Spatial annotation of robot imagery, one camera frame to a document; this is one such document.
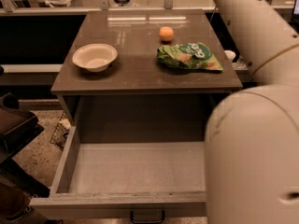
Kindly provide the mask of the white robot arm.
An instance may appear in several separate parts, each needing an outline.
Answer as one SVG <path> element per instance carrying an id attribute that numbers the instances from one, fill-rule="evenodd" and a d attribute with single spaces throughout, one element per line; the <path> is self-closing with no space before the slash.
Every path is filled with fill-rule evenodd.
<path id="1" fill-rule="evenodd" d="M 298 34 L 264 0 L 214 0 L 256 87 L 206 129 L 208 224 L 299 224 Z"/>

